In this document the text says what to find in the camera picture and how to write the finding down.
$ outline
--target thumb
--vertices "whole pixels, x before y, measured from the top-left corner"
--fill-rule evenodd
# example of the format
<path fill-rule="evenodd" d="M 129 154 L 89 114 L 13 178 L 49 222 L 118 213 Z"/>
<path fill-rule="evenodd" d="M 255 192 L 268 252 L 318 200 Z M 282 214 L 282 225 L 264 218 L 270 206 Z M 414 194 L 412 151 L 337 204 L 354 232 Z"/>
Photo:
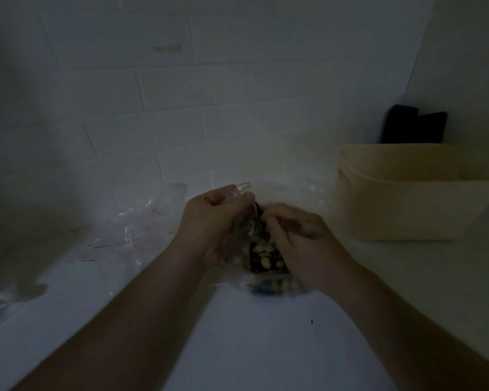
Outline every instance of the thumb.
<path fill-rule="evenodd" d="M 250 207 L 254 200 L 255 195 L 252 192 L 247 192 L 222 206 L 225 209 L 226 214 L 233 219 Z"/>
<path fill-rule="evenodd" d="M 268 217 L 266 223 L 270 236 L 282 254 L 283 251 L 289 249 L 291 246 L 287 231 L 283 229 L 276 217 Z"/>

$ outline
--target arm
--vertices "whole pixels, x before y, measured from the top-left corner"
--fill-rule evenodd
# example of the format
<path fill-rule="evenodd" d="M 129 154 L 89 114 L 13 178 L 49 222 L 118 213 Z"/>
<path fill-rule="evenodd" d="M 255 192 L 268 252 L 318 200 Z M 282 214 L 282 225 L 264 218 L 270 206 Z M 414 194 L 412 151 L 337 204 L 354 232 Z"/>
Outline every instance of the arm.
<path fill-rule="evenodd" d="M 263 220 L 286 265 L 350 316 L 402 390 L 489 390 L 489 361 L 357 264 L 321 217 L 286 205 Z"/>
<path fill-rule="evenodd" d="M 253 204 L 246 194 L 218 205 L 233 188 L 189 201 L 170 246 L 14 390 L 150 389 L 167 359 L 178 315 L 204 270 L 217 262 L 232 220 Z"/>

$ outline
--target person's left hand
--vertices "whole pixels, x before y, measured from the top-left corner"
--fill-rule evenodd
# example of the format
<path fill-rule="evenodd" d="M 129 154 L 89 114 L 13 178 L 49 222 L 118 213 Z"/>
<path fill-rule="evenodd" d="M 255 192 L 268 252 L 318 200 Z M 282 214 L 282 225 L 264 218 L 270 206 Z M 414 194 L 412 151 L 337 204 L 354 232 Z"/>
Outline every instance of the person's left hand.
<path fill-rule="evenodd" d="M 233 220 L 253 205 L 255 195 L 247 192 L 225 203 L 235 185 L 214 189 L 189 200 L 171 245 L 199 258 L 205 266 L 221 259 L 221 242 Z"/>

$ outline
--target forearm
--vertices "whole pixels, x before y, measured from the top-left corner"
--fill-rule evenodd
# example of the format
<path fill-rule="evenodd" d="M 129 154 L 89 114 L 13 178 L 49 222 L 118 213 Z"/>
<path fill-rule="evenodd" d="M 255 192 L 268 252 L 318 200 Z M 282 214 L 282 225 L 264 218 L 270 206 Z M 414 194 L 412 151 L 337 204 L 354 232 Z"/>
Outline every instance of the forearm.
<path fill-rule="evenodd" d="M 402 390 L 489 389 L 489 361 L 414 309 L 376 275 L 344 261 L 325 291 Z"/>
<path fill-rule="evenodd" d="M 15 390 L 128 390 L 152 387 L 174 325 L 203 269 L 169 247 Z"/>

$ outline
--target plastic bin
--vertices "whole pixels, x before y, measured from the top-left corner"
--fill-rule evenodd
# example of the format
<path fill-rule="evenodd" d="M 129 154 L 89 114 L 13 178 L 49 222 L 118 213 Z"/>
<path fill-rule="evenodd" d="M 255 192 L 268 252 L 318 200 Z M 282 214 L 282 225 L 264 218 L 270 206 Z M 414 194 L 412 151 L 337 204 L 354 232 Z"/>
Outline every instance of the plastic bin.
<path fill-rule="evenodd" d="M 489 167 L 454 146 L 346 145 L 338 157 L 339 213 L 359 240 L 454 240 L 489 204 Z"/>

